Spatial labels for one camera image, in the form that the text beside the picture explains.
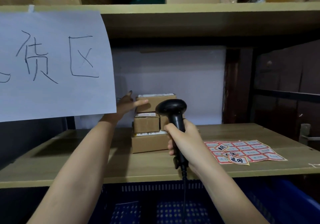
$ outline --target shelf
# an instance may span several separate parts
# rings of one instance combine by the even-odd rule
[[[203,139],[259,140],[288,161],[262,161],[250,166],[222,165],[232,177],[320,173],[320,152],[256,124],[198,127]],[[0,171],[0,188],[49,186],[87,130],[68,130],[19,157]],[[116,130],[104,183],[180,180],[167,151],[130,154],[129,128]],[[189,172],[189,179],[195,176]]]
[[[320,28],[320,2],[66,5],[35,11],[100,11],[110,39],[150,37],[272,36]],[[3,12],[28,6],[0,6]]]

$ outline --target sticker sheet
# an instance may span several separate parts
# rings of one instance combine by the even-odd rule
[[[258,161],[287,161],[258,140],[204,142],[220,164],[250,165]]]

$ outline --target stack of cardboard boxes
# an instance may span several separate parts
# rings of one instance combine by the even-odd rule
[[[139,95],[136,100],[149,102],[136,109],[132,126],[132,153],[151,152],[168,148],[167,132],[164,126],[169,123],[168,118],[156,113],[156,106],[168,99],[176,99],[175,94]]]

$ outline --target person's right hand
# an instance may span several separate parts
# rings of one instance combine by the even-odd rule
[[[183,122],[186,129],[185,133],[178,130],[174,124],[167,124],[164,127],[164,130],[172,137],[168,144],[169,154],[174,155],[173,139],[181,153],[194,167],[202,165],[208,159],[211,160],[213,155],[204,144],[196,126],[186,119]]]

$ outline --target black handheld scanner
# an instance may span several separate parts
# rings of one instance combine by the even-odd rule
[[[180,131],[185,132],[183,123],[183,113],[186,111],[187,105],[181,99],[169,99],[157,105],[155,111],[159,115],[167,116],[169,123],[173,123]],[[179,167],[188,167],[188,160],[182,155],[174,140],[172,141],[175,157],[173,159],[176,169]]]

